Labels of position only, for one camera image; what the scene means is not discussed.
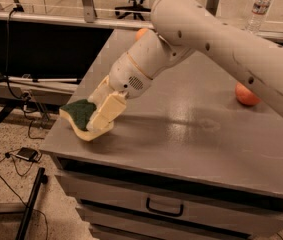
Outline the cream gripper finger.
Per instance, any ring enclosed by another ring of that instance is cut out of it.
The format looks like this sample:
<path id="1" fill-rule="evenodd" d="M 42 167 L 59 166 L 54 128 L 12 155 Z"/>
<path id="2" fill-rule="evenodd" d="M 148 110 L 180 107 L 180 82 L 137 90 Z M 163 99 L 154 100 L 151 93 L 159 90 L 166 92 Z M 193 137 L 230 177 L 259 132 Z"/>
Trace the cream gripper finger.
<path id="1" fill-rule="evenodd" d="M 88 97 L 88 101 L 95 105 L 101 105 L 112 92 L 113 88 L 109 85 L 109 76 L 106 76 Z"/>
<path id="2" fill-rule="evenodd" d="M 90 117 L 86 128 L 92 132 L 105 128 L 113 122 L 126 109 L 126 98 L 124 93 L 112 92 Z"/>

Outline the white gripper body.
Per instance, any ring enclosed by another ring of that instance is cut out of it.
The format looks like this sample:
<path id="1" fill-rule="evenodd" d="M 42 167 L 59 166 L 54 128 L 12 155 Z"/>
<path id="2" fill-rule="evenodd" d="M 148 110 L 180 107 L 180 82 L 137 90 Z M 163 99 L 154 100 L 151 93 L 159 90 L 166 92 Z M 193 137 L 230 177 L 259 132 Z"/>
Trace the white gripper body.
<path id="1" fill-rule="evenodd" d="M 125 92 L 130 99 L 141 96 L 151 83 L 152 79 L 139 70 L 128 52 L 119 57 L 109 72 L 109 85 L 115 91 Z"/>

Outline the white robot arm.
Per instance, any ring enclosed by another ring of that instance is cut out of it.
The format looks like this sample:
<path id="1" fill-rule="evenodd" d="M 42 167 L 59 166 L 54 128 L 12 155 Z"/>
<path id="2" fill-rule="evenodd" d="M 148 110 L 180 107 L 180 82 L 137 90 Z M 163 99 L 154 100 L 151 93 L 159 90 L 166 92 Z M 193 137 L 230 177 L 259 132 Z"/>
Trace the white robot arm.
<path id="1" fill-rule="evenodd" d="M 113 64 L 90 95 L 96 105 L 86 128 L 107 129 L 152 80 L 193 52 L 213 60 L 283 117 L 283 47 L 226 25 L 196 0 L 155 0 L 153 28 Z"/>

